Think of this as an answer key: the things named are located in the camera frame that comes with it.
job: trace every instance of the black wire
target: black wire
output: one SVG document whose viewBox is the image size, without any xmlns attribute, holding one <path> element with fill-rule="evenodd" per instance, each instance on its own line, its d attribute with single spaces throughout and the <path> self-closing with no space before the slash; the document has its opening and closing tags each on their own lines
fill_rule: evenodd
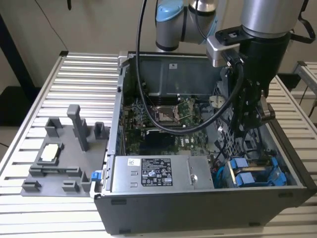
<svg viewBox="0 0 317 238">
<path fill-rule="evenodd" d="M 310 112 L 309 115 L 308 115 L 309 118 L 311 118 L 311 116 L 313 115 L 314 110 L 315 110 L 315 107 L 312 107 L 311 112 Z"/>
<path fill-rule="evenodd" d="M 187 129 L 172 129 L 172 128 L 167 128 L 162 126 L 160 123 L 158 123 L 156 120 L 153 119 L 152 115 L 149 112 L 149 109 L 147 107 L 147 103 L 144 97 L 144 92 L 142 88 L 142 83 L 141 83 L 141 71 L 140 71 L 140 39 L 141 39 L 141 29 L 142 29 L 142 23 L 143 23 L 143 16 L 144 16 L 144 11 L 146 7 L 147 0 L 143 0 L 142 3 L 142 8 L 141 8 L 141 13 L 140 13 L 140 18 L 139 18 L 139 24 L 138 24 L 138 32 L 137 32 L 137 42 L 136 42 L 136 71 L 137 71 L 137 81 L 138 81 L 138 86 L 139 86 L 139 91 L 140 91 L 140 96 L 142 99 L 142 103 L 144 105 L 144 109 L 151 121 L 151 123 L 156 126 L 157 128 L 161 129 L 162 131 L 165 131 L 167 133 L 171 133 L 174 135 L 184 135 L 184 134 L 189 134 L 189 133 L 194 133 L 196 131 L 202 130 L 205 127 L 209 126 L 211 123 L 213 123 L 217 118 L 219 118 L 220 115 L 222 115 L 227 108 L 231 105 L 232 101 L 236 98 L 237 94 L 239 93 L 239 90 L 242 86 L 243 83 L 243 78 L 244 78 L 244 71 L 243 71 L 243 66 L 238 63 L 236 64 L 236 68 L 238 70 L 238 79 L 237 83 L 230 94 L 228 100 L 222 105 L 222 107 L 215 113 L 213 114 L 209 119 L 204 121 L 198 126 L 192 127 L 192 128 L 187 128 Z"/>
<path fill-rule="evenodd" d="M 260 128 L 258 127 L 257 128 L 257 131 L 258 131 L 258 137 L 259 137 L 259 144 L 260 144 L 260 147 L 259 147 L 259 159 L 261 159 L 262 157 L 262 148 L 263 148 L 263 140 L 262 140 L 262 135 L 261 135 L 261 130 Z"/>
<path fill-rule="evenodd" d="M 307 89 L 308 89 L 308 86 L 306 87 L 306 89 L 305 89 L 305 91 L 304 91 L 304 93 L 303 93 L 303 95 L 302 95 L 302 98 L 301 98 L 301 100 L 300 100 L 300 102 L 299 102 L 299 106 L 302 104 L 302 101 L 303 101 L 303 98 L 304 98 L 304 96 L 305 96 L 305 94 L 306 94 L 306 92 L 307 92 Z"/>
<path fill-rule="evenodd" d="M 155 4 L 155 16 L 154 16 L 155 26 L 157 26 L 158 3 L 159 3 L 159 0 L 157 0 L 157 3 Z"/>
<path fill-rule="evenodd" d="M 215 158 L 215 160 L 217 160 L 221 154 L 225 157 L 225 155 L 224 155 L 224 149 L 225 149 L 226 146 L 227 146 L 227 139 L 226 139 L 226 136 L 225 136 L 224 134 L 223 134 L 223 140 L 224 140 L 224 142 L 223 142 L 223 147 L 220 149 L 220 151 L 219 151 L 217 157 Z"/>
<path fill-rule="evenodd" d="M 59 34 L 55 31 L 54 27 L 52 26 L 49 18 L 46 16 L 45 12 L 43 11 L 43 9 L 41 8 L 40 4 L 38 3 L 37 0 L 34 0 L 35 3 L 39 6 L 40 10 L 42 11 L 43 15 L 45 16 L 46 20 L 48 21 L 49 25 L 51 26 L 52 30 L 55 32 L 55 34 L 57 35 L 57 37 L 60 39 L 60 41 L 63 43 L 64 47 L 66 48 L 66 50 L 68 51 L 67 46 L 65 45 L 64 41 L 61 39 L 61 37 L 59 36 Z"/>
<path fill-rule="evenodd" d="M 198 22 L 198 0 L 196 1 L 196 7 L 195 7 L 195 21 L 196 21 L 196 26 L 197 26 L 199 33 L 201 34 L 201 36 L 205 40 L 207 40 L 207 36 L 203 33 L 202 29 L 200 28 L 199 22 Z"/>
<path fill-rule="evenodd" d="M 2 145 L 2 146 L 4 146 L 4 147 L 7 147 L 7 148 L 9 148 L 9 146 L 8 146 L 8 145 L 6 145 L 6 144 L 3 144 L 3 143 L 1 143 L 1 142 L 0 142 L 0 145 Z"/>
<path fill-rule="evenodd" d="M 246 150 L 246 152 L 247 152 L 247 153 L 258 152 L 258 149 Z M 241 152 L 241 153 L 239 154 L 239 156 L 243 156 L 243 155 L 245 155 L 245 152 Z"/>
</svg>

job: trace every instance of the metal table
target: metal table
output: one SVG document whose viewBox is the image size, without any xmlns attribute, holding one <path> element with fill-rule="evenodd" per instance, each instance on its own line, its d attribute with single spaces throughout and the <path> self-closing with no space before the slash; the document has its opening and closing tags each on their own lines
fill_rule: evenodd
<svg viewBox="0 0 317 238">
<path fill-rule="evenodd" d="M 34 105 L 0 163 L 0 235 L 50 238 L 110 236 L 104 231 L 92 198 L 22 197 L 28 175 L 46 135 L 51 116 L 70 124 L 69 104 L 79 104 L 87 124 L 110 126 L 117 84 L 115 55 L 69 53 L 60 56 Z M 304 165 L 317 183 L 317 130 L 276 77 L 268 102 Z M 299 208 L 281 212 L 264 228 L 146 234 L 145 237 L 317 237 L 317 196 Z"/>
<path fill-rule="evenodd" d="M 307 86 L 317 95 L 317 62 L 299 61 L 294 74 L 298 74 Z"/>
</svg>

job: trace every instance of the green circuit board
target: green circuit board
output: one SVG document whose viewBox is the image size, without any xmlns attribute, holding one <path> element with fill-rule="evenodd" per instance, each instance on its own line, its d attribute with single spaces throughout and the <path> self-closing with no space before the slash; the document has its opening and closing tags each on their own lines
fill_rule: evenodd
<svg viewBox="0 0 317 238">
<path fill-rule="evenodd" d="M 152 107 L 152 115 L 170 127 L 195 126 L 202 120 L 199 106 L 193 98 L 181 98 L 176 106 Z M 143 105 L 133 103 L 125 109 L 126 155 L 209 155 L 204 130 L 174 136 L 154 127 L 146 116 Z"/>
</svg>

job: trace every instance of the power supply label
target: power supply label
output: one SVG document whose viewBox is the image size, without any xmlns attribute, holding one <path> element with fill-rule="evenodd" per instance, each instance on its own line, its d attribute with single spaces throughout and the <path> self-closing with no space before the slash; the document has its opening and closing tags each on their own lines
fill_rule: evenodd
<svg viewBox="0 0 317 238">
<path fill-rule="evenodd" d="M 143 186 L 173 186 L 170 159 L 142 159 Z"/>
</svg>

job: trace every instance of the open computer tower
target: open computer tower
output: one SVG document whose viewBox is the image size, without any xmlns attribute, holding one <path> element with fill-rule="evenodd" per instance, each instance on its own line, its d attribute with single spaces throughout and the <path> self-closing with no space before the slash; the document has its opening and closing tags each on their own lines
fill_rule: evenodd
<svg viewBox="0 0 317 238">
<path fill-rule="evenodd" d="M 152 116 L 193 126 L 228 97 L 225 69 L 202 55 L 141 54 Z M 95 204 L 110 234 L 264 226 L 317 187 L 276 120 L 236 138 L 229 108 L 206 129 L 164 133 L 148 119 L 137 88 L 135 54 L 120 68 Z"/>
</svg>

